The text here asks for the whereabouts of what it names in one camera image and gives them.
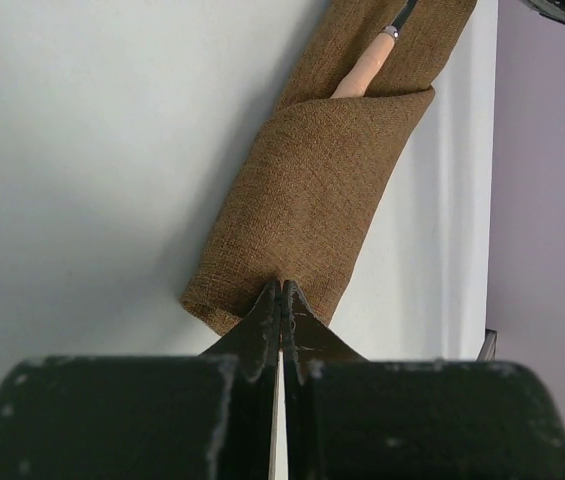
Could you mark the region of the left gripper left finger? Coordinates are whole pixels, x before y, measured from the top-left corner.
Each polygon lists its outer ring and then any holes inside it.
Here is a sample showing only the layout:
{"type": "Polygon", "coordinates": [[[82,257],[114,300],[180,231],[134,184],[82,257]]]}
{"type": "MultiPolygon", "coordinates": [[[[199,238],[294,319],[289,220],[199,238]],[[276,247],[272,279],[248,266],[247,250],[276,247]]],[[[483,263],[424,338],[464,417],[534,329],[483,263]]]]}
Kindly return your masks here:
{"type": "Polygon", "coordinates": [[[270,479],[281,288],[197,356],[46,356],[0,383],[0,479],[270,479]]]}

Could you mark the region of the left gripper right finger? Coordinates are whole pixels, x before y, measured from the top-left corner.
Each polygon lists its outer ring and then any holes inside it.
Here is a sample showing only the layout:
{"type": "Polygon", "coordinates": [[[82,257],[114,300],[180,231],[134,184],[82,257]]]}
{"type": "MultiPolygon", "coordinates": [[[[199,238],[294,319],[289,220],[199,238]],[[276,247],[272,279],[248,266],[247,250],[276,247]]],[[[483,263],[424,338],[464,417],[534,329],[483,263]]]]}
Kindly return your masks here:
{"type": "Polygon", "coordinates": [[[293,479],[565,479],[565,426],[523,365],[367,360],[290,281],[281,348],[293,479]]]}

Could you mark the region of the brown cloth napkin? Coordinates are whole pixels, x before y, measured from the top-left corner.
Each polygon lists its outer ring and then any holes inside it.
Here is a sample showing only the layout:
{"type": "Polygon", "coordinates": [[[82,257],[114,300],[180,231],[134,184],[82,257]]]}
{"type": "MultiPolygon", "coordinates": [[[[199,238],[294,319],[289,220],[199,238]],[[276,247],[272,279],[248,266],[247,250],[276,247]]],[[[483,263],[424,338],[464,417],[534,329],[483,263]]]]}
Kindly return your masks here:
{"type": "Polygon", "coordinates": [[[218,334],[265,284],[292,280],[329,322],[411,134],[434,99],[473,0],[420,1],[361,98],[337,84],[398,1],[334,1],[260,128],[180,302],[218,334]]]}

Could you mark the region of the silver metal spoon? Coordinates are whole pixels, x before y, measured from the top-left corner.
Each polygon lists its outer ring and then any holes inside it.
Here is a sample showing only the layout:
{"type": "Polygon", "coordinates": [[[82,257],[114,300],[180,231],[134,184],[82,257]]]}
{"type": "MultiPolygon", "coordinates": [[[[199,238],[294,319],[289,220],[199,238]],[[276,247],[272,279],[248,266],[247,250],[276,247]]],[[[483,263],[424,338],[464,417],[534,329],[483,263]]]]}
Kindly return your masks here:
{"type": "Polygon", "coordinates": [[[365,95],[393,51],[400,32],[417,3],[417,0],[404,3],[392,22],[378,33],[349,73],[340,81],[331,95],[332,99],[361,98],[365,95]]]}

